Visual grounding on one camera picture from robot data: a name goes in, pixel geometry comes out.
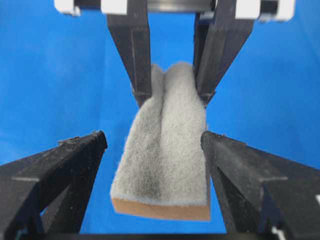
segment blue surface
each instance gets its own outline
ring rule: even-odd
[[[211,131],[320,168],[319,13],[320,1],[298,0],[290,22],[255,24],[207,108]],[[150,14],[149,23],[153,63],[192,62],[192,15]],[[209,223],[114,213],[110,186],[137,110],[102,14],[0,1],[0,164],[101,129],[109,148],[82,233],[223,233],[213,192]]]

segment metal rail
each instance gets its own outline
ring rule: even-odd
[[[211,11],[215,0],[148,0],[148,11],[156,13],[202,13]],[[81,9],[97,10],[100,0],[75,0],[74,5]]]

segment gray sponge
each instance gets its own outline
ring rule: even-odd
[[[164,74],[154,65],[151,75],[152,97],[130,129],[111,186],[112,202],[140,203],[149,209],[207,207],[208,175],[201,149],[206,111],[195,88],[193,68],[179,63]]]

